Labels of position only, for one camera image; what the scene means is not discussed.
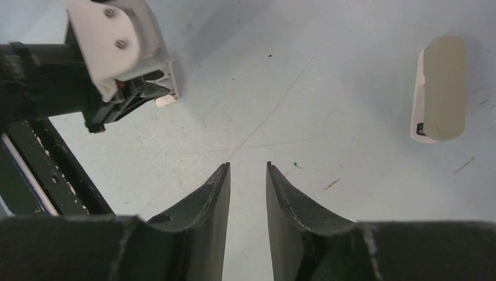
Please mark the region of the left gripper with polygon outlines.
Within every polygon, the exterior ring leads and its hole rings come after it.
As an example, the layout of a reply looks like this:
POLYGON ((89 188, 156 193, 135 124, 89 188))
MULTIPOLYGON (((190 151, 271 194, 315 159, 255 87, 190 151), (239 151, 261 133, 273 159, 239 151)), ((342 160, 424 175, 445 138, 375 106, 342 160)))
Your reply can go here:
POLYGON ((171 90, 152 82, 160 70, 118 81, 110 102, 102 100, 83 62, 74 31, 68 26, 63 44, 1 45, 1 132, 13 122, 82 113, 90 133, 104 132, 148 101, 170 97, 171 90))

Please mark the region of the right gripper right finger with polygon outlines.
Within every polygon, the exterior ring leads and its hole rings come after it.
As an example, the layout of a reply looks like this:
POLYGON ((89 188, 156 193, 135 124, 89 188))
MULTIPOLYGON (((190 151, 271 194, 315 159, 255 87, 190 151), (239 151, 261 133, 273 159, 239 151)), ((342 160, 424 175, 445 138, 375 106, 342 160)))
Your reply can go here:
POLYGON ((495 224, 347 220, 267 163, 275 280, 494 280, 495 224))

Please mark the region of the beige stapler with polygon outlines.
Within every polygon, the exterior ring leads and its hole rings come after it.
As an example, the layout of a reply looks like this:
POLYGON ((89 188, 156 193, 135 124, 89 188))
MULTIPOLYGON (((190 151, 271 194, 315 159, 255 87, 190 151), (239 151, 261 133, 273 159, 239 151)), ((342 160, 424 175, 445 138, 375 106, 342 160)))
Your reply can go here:
POLYGON ((417 60, 410 137, 419 143, 450 141, 466 124, 467 63, 464 39, 433 39, 417 60))

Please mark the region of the staple box with barcode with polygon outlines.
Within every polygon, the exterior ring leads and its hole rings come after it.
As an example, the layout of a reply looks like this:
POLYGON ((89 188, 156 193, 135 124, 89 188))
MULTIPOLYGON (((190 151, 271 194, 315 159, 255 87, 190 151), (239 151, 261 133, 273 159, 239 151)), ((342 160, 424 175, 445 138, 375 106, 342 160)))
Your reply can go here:
POLYGON ((163 95, 155 100, 155 104, 158 107, 165 107, 166 105, 174 103, 180 97, 179 87, 174 72, 173 59, 169 60, 167 69, 162 70, 162 72, 164 73, 162 78, 156 80, 154 83, 167 88, 169 92, 168 94, 163 95))

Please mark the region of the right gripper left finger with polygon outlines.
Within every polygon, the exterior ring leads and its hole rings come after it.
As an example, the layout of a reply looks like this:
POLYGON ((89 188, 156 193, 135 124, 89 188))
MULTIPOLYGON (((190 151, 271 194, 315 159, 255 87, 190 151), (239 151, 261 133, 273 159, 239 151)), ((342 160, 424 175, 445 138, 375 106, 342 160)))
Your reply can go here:
POLYGON ((230 165, 148 221, 137 216, 1 219, 2 280, 221 280, 230 165))

